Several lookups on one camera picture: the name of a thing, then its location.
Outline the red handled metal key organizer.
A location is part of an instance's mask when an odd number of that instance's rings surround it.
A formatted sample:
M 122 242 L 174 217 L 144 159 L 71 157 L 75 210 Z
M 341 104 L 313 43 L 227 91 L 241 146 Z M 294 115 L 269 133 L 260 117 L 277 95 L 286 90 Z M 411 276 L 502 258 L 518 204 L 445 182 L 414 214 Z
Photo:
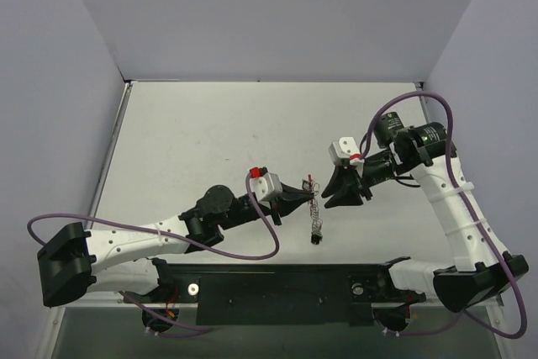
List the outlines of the red handled metal key organizer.
M 307 178 L 303 179 L 302 188 L 314 193 L 314 198 L 308 203 L 309 216 L 311 218 L 311 234 L 322 235 L 323 220 L 319 217 L 319 204 L 317 199 L 319 195 L 319 184 L 313 179 L 311 174 L 308 174 Z

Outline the black key tag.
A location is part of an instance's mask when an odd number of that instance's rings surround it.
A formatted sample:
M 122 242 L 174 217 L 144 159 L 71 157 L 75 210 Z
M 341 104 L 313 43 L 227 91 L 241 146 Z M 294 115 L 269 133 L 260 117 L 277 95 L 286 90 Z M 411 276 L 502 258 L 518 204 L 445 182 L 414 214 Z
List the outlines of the black key tag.
M 311 238 L 310 238 L 310 241 L 313 245 L 318 245 L 323 239 L 323 236 L 322 235 L 319 235 L 319 234 L 312 234 L 311 235 Z

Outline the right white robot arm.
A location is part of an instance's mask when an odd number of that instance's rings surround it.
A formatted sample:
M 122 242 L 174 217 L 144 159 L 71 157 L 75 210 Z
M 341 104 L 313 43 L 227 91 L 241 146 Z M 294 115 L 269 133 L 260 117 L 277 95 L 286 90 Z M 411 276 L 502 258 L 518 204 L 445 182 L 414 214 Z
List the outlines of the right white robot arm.
M 335 166 L 322 192 L 327 209 L 361 206 L 372 188 L 409 174 L 424 192 L 440 221 L 452 264 L 403 259 L 376 277 L 377 293 L 394 299 L 403 291 L 434 294 L 453 313 L 492 298 L 509 288 L 509 278 L 529 271 L 522 255 L 513 255 L 489 226 L 472 195 L 474 186 L 462 172 L 456 149 L 446 149 L 447 131 L 440 123 L 404 126 L 397 113 L 384 114 L 374 127 L 380 151 L 362 157 L 352 137 L 331 143 Z

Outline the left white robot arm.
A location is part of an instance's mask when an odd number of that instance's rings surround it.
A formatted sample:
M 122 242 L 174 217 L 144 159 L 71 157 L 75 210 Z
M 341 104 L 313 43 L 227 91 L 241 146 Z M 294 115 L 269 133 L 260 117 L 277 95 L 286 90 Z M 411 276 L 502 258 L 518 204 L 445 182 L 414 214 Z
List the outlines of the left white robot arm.
M 85 229 L 84 218 L 64 225 L 37 253 L 44 306 L 59 307 L 92 292 L 128 292 L 156 302 L 171 296 L 173 279 L 162 255 L 216 252 L 223 230 L 263 219 L 273 230 L 314 194 L 258 178 L 236 197 L 216 185 L 188 211 L 152 224 L 132 226 L 103 220 Z

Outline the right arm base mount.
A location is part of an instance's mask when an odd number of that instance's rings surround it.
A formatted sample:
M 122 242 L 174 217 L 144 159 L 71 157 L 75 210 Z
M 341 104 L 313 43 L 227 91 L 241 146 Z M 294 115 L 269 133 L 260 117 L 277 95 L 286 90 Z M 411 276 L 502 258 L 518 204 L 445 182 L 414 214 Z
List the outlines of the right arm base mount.
M 393 333 L 401 333 L 411 323 L 411 307 L 424 303 L 424 293 L 397 289 L 388 269 L 352 273 L 350 288 L 350 325 L 381 325 Z

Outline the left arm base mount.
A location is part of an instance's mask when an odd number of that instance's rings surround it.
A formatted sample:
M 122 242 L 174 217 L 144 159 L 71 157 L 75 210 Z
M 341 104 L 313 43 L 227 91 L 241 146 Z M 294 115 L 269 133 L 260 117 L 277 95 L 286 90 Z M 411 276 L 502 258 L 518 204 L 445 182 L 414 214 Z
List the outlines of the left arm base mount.
M 141 318 L 145 333 L 160 338 L 191 338 L 204 333 L 196 325 L 182 323 L 179 320 L 180 312 L 171 307 L 171 300 L 164 303 L 162 307 L 148 307 L 142 303 L 140 298 L 135 297 L 132 293 L 120 291 L 119 295 L 128 304 L 133 304 L 141 311 Z

